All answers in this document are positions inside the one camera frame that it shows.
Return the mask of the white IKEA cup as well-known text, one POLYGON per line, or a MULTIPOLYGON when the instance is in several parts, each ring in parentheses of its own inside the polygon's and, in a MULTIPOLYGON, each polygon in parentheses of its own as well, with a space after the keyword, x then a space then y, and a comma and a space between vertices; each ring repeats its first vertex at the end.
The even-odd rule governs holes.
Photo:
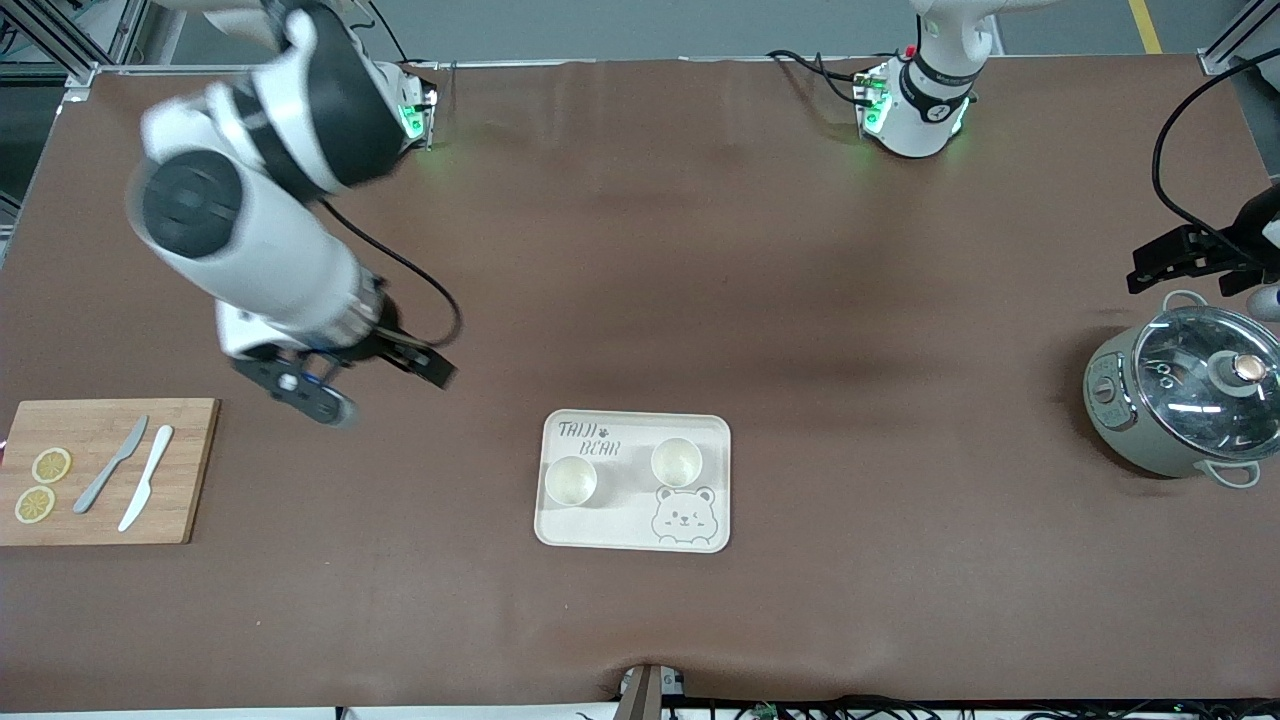
POLYGON ((570 456, 552 462, 544 475, 549 500, 567 507, 585 505, 596 492, 596 469, 584 457, 570 456))
POLYGON ((700 448, 690 439, 673 437, 654 447, 650 469, 666 487, 684 488, 701 475, 704 459, 700 448))

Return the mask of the cream bear print tray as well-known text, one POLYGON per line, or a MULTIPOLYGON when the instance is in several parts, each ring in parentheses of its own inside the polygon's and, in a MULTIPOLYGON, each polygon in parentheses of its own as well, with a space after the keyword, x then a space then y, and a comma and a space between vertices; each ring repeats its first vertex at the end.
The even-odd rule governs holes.
POLYGON ((714 415, 561 409, 541 430, 534 530, 549 546, 654 552, 716 553, 731 537, 731 447, 726 420, 714 415), (684 488, 658 482, 650 456, 680 437, 701 451, 704 468, 684 488), (582 506, 549 500, 548 466, 584 457, 596 469, 595 495, 582 506))

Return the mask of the glass pot lid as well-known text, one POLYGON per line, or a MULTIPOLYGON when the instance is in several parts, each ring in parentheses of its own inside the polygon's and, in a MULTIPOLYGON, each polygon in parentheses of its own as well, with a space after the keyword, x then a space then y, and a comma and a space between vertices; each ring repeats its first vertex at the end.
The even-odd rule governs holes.
POLYGON ((1211 457, 1280 454, 1280 338, 1210 305, 1170 307, 1138 334, 1140 397, 1175 438, 1211 457))

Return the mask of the grey-green electric cooker pot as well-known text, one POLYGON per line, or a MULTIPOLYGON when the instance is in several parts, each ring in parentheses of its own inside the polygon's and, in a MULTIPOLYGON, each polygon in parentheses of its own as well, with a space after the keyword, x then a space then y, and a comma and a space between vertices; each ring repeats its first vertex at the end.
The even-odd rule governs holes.
POLYGON ((1171 436, 1140 397, 1137 382, 1137 340, 1140 331, 1170 307, 1211 305, 1196 292, 1175 290, 1147 323, 1116 334, 1091 356, 1082 379, 1082 395, 1091 424, 1100 438, 1130 464, 1160 477, 1185 479, 1203 475, 1229 489, 1249 489, 1260 483, 1263 460, 1228 461, 1211 457, 1171 436))

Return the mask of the wooden cutting board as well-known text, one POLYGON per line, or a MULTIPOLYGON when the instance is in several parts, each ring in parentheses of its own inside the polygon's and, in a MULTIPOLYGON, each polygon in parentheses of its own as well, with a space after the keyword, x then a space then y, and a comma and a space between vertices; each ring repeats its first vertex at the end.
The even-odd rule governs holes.
POLYGON ((209 462, 219 402, 215 398, 77 398, 29 400, 19 404, 0 461, 0 548, 109 544, 180 544, 188 541, 209 462), (148 415, 140 447, 111 475, 92 509, 72 511, 136 421, 148 415), (154 492, 133 527, 116 527, 145 469, 159 427, 175 432, 155 473, 154 492), (32 461, 46 448, 61 447, 73 457, 72 470, 56 483, 40 484, 32 461), (52 512, 40 523, 20 524, 15 501, 32 486, 49 486, 58 496, 52 512))

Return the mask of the white plastic knife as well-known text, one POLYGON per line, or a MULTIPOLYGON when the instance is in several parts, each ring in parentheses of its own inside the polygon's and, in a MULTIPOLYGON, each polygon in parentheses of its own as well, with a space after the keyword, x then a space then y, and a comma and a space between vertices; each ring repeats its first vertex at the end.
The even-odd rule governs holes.
POLYGON ((116 527, 116 530, 119 533, 128 532, 137 521, 141 512, 145 510, 146 505, 148 503, 150 497, 154 492, 152 480, 155 473, 172 442, 174 432, 175 429, 172 425, 159 427, 156 436, 154 437, 154 442, 151 443, 147 461, 143 466, 143 471, 140 477, 138 484, 134 488, 134 493, 131 498, 131 502, 116 527))

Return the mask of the grey plastic knife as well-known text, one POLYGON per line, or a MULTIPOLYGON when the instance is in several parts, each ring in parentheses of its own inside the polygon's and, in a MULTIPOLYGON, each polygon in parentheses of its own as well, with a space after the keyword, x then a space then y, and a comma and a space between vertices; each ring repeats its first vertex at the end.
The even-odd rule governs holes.
POLYGON ((110 482, 115 470, 129 459, 134 451, 140 447, 145 432, 148 427, 148 415, 142 415, 136 421, 131 433, 122 442, 118 451, 111 456, 104 469, 97 474, 93 482, 79 495, 74 502, 72 511, 77 515, 88 512, 96 503, 99 496, 104 491, 105 486, 110 482))

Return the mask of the brown table cover mat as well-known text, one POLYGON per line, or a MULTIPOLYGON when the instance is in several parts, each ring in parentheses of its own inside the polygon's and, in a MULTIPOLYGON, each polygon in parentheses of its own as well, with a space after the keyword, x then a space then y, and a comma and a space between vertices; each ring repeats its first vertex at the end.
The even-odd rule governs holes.
POLYGON ((221 402, 187 544, 0 548, 0 711, 584 702, 637 664, 741 700, 1280 697, 1280 477, 1117 462, 1093 350, 1192 56, 998 58, 938 156, 863 142, 768 61, 460 69, 436 141, 335 202, 458 299, 439 391, 337 378, 349 429, 221 356, 132 232, 140 118, 55 119, 0 269, 23 400, 221 402), (727 421, 716 553, 544 544, 561 409, 727 421))

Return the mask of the aluminium frame profile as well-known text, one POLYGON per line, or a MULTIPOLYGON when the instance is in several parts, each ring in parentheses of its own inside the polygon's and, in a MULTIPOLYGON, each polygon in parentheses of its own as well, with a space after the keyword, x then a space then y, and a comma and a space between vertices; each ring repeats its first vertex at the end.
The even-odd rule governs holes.
POLYGON ((0 86, 84 87, 127 61, 150 0, 0 0, 0 86))
POLYGON ((1196 55, 1203 73, 1215 77, 1229 70, 1233 59, 1239 55, 1245 42, 1277 13, 1280 13, 1280 0, 1244 0, 1240 10, 1210 45, 1197 50, 1196 55))

